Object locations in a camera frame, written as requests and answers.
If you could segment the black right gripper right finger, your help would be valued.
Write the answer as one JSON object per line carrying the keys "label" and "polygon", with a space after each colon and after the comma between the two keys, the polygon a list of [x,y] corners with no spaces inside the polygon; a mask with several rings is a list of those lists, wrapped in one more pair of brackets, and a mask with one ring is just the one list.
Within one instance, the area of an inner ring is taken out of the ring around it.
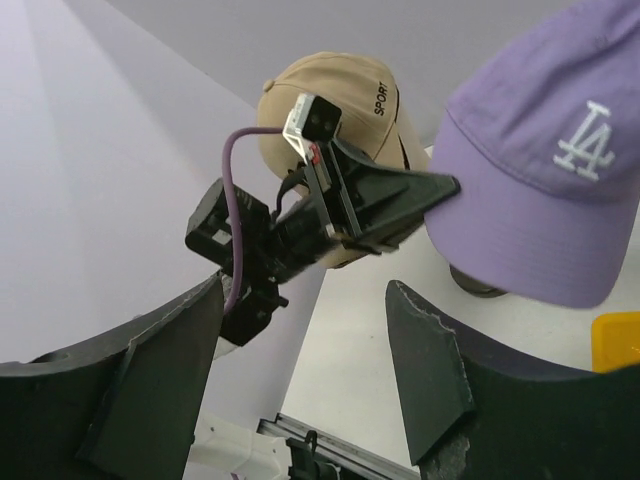
{"label": "black right gripper right finger", "polygon": [[424,479],[635,479],[639,369],[553,363],[447,315],[405,283],[385,292],[411,463]]}

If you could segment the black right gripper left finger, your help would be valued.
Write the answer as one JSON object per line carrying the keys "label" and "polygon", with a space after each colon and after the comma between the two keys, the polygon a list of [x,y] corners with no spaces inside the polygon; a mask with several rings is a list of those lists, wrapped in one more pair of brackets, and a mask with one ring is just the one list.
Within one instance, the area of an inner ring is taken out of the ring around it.
{"label": "black right gripper left finger", "polygon": [[222,323],[212,276],[165,305],[1,366],[5,479],[179,479]]}

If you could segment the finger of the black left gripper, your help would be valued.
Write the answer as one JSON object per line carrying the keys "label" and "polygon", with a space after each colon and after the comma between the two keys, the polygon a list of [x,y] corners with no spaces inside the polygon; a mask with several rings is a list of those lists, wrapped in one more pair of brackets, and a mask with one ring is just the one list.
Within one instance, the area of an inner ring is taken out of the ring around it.
{"label": "finger of the black left gripper", "polygon": [[332,154],[352,230],[423,220],[425,213],[460,193],[460,183],[451,175],[384,167],[344,141],[332,142]]}
{"label": "finger of the black left gripper", "polygon": [[370,229],[357,239],[346,240],[344,247],[365,255],[393,253],[423,225],[422,219],[387,223]]}

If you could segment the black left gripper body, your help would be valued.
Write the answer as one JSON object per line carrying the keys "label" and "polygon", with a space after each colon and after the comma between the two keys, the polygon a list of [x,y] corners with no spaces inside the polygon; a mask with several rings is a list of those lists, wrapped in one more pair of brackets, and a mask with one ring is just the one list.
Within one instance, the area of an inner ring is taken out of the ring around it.
{"label": "black left gripper body", "polygon": [[369,230],[349,228],[332,142],[313,144],[295,173],[308,193],[282,218],[272,218],[272,271],[300,273],[333,255],[339,264],[367,256],[344,247]]}

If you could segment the purple LA cap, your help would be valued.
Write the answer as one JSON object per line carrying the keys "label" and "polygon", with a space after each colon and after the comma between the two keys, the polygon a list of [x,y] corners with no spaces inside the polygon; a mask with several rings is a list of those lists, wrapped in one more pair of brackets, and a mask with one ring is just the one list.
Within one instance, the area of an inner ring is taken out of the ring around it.
{"label": "purple LA cap", "polygon": [[639,207],[639,5],[578,1],[449,98],[430,163],[461,190],[427,213],[455,269],[590,309],[620,275]]}

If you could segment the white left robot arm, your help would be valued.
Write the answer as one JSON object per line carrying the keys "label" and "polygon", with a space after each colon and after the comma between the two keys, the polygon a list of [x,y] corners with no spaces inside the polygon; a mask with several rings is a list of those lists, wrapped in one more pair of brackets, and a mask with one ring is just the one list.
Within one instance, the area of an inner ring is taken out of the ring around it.
{"label": "white left robot arm", "polygon": [[242,333],[287,305],[280,285],[338,247],[363,255],[398,249],[428,210],[455,196],[451,176],[379,166],[344,142],[304,142],[302,162],[282,181],[309,194],[270,209],[224,174],[189,219],[185,243],[229,280],[224,317]]}

